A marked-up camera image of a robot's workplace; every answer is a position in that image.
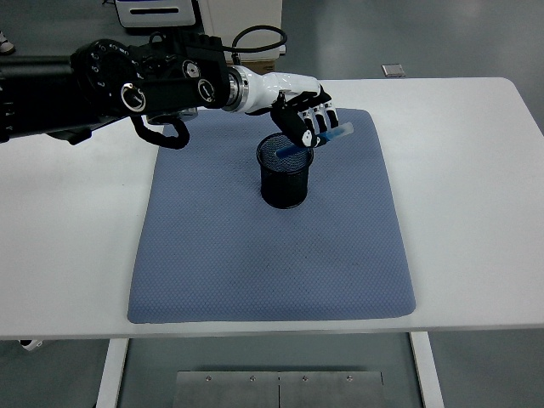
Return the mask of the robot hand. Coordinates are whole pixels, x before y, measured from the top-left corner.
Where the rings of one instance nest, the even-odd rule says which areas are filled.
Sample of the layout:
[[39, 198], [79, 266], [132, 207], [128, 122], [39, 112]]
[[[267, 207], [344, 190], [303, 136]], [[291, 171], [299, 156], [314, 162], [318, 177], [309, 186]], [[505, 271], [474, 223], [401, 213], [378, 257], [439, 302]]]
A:
[[268, 113], [273, 123], [300, 148], [326, 144], [321, 136], [339, 126], [332, 97], [312, 76], [244, 71], [248, 84], [242, 88], [237, 110], [248, 115]]

